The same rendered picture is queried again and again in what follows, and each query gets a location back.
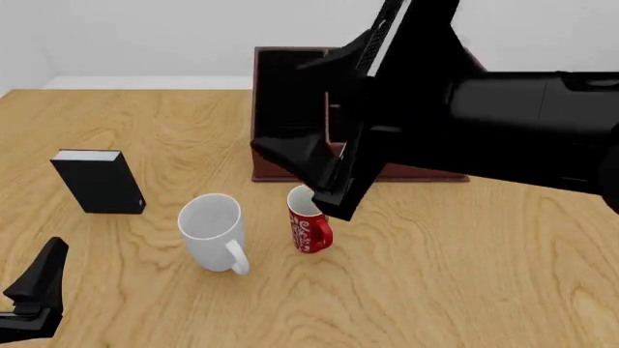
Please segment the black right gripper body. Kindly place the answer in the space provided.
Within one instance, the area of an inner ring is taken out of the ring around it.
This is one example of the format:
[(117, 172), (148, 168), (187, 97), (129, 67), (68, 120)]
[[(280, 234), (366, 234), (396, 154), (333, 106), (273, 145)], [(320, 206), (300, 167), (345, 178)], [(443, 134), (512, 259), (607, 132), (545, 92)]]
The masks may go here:
[(329, 217), (350, 220), (385, 164), (441, 115), (458, 63), (459, 0), (385, 0), (352, 72), (337, 81), (346, 136), (340, 192), (315, 189)]

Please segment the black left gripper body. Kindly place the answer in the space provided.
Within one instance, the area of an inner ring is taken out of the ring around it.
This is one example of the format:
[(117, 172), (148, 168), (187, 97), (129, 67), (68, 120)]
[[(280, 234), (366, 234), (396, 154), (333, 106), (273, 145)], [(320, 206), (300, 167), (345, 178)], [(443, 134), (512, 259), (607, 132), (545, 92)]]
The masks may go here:
[(43, 308), (36, 315), (16, 315), (0, 312), (0, 341), (27, 341), (36, 338), (53, 338), (63, 315)]

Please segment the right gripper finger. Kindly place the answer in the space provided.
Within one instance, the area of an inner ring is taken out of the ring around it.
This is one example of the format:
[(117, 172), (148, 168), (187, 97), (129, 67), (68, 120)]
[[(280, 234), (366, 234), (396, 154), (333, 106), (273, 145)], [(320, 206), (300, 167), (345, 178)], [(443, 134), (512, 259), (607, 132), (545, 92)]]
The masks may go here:
[(346, 188), (341, 171), (346, 144), (333, 147), (322, 133), (289, 138), (261, 136), (251, 142), (251, 147), (311, 189), (340, 192)]
[(370, 30), (364, 31), (351, 43), (328, 51), (324, 57), (297, 66), (295, 76), (312, 82), (345, 80), (354, 71), (370, 34)]

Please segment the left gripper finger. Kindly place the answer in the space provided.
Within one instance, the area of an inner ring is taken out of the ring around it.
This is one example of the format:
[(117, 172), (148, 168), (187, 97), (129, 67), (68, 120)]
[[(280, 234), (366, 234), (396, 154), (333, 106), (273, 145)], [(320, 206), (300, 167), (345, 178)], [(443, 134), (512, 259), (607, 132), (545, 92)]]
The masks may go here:
[(69, 246), (60, 237), (45, 243), (33, 263), (3, 294), (14, 301), (14, 315), (38, 315), (43, 309), (62, 313), (62, 278)]

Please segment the red-brown desk caddy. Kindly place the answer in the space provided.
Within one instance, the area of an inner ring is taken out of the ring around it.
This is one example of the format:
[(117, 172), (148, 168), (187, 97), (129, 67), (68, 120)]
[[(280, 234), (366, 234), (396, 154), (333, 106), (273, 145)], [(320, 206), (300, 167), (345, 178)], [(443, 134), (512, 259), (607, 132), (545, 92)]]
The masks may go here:
[[(337, 155), (343, 147), (346, 122), (335, 92), (298, 95), (285, 72), (335, 51), (335, 47), (263, 46), (254, 50), (251, 140), (261, 136), (304, 135), (322, 131), (326, 144)], [(299, 182), (288, 171), (251, 150), (253, 182)], [(469, 182), (460, 173), (386, 164), (377, 182)]]

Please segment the red patterned mug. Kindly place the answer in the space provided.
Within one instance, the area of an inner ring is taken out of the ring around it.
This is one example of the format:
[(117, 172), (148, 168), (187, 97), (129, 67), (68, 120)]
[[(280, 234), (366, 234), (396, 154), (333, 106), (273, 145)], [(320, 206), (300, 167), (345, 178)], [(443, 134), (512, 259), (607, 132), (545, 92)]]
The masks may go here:
[(312, 198), (313, 191), (305, 185), (291, 190), (286, 198), (294, 246), (306, 254), (328, 248), (334, 238), (328, 218)]

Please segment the white mug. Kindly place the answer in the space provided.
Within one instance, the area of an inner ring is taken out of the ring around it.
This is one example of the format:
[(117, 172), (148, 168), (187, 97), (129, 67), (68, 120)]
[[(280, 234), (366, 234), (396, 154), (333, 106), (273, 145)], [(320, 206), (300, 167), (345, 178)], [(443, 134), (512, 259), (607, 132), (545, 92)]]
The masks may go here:
[(241, 276), (250, 272), (242, 210), (233, 197), (198, 196), (180, 211), (177, 224), (188, 251), (204, 269)]

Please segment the black book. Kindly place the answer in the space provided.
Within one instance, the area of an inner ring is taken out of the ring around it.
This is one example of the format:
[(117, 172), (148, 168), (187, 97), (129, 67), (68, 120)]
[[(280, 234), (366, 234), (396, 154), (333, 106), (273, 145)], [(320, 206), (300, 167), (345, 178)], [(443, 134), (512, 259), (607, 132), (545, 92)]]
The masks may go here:
[(87, 214), (142, 214), (146, 200), (117, 150), (60, 150), (51, 164)]

